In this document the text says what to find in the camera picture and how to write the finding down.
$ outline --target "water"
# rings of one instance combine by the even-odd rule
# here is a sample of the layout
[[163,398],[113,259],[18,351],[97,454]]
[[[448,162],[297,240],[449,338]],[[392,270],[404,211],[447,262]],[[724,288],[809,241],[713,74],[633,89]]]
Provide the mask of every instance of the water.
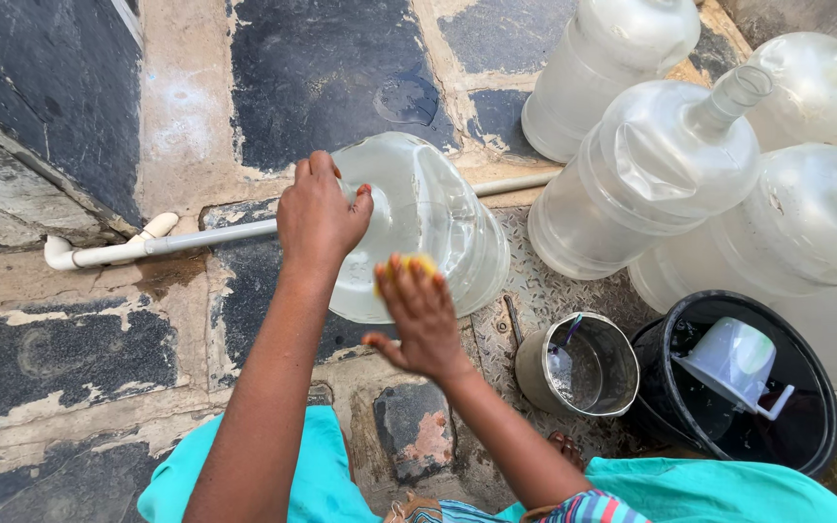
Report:
[[[557,327],[552,339],[563,341],[567,328],[568,324]],[[567,403],[588,410],[603,389],[603,373],[596,350],[576,331],[564,347],[553,342],[548,347],[548,377],[552,385]]]
[[671,365],[683,403],[703,432],[736,460],[803,467],[819,452],[828,427],[826,406],[812,369],[787,335],[750,308],[727,302],[691,305],[674,324],[670,352],[687,355],[720,317],[735,317],[763,332],[776,347],[776,359],[760,404],[769,408],[787,384],[796,387],[776,421],[739,411],[734,402],[705,387],[679,365]]
[[373,96],[373,107],[397,124],[431,125],[438,112],[438,90],[419,76],[421,63],[404,73],[389,76]]

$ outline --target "concrete wall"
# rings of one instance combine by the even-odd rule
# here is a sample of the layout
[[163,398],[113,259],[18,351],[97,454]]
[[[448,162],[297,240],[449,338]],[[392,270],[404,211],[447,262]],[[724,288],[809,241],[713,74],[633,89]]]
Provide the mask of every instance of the concrete wall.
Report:
[[752,48],[794,31],[837,38],[837,0],[719,0]]
[[99,221],[0,147],[0,249],[36,246],[47,233],[99,239]]
[[1,1],[0,127],[123,230],[141,220],[141,50],[119,9],[120,0]]

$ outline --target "black bucket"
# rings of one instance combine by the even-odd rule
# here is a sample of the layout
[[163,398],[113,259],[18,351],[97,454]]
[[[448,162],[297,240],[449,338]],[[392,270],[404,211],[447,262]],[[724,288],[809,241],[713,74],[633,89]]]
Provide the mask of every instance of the black bucket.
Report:
[[[776,347],[762,407],[773,405],[786,385],[796,387],[773,422],[735,410],[671,364],[671,353],[686,355],[724,316],[757,328]],[[642,375],[628,417],[648,435],[720,460],[777,463],[809,477],[820,476],[835,458],[837,403],[829,377],[803,337],[761,303],[735,292],[697,292],[639,328],[631,341]]]

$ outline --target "purple straw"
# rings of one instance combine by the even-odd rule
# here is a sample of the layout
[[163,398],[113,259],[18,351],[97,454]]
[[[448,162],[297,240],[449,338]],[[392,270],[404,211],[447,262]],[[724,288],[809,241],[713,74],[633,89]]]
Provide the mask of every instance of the purple straw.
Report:
[[580,326],[580,320],[583,319],[583,315],[576,315],[576,319],[574,320],[574,324],[570,326],[570,330],[567,331],[567,336],[564,338],[564,342],[558,345],[559,347],[564,347],[567,345],[567,342],[570,341],[570,337],[574,335],[574,330]]

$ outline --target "dark wall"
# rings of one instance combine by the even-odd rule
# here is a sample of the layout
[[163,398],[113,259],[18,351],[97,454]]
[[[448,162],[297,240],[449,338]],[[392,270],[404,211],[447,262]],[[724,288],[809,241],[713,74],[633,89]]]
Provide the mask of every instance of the dark wall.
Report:
[[0,125],[134,225],[140,58],[110,0],[0,2]]

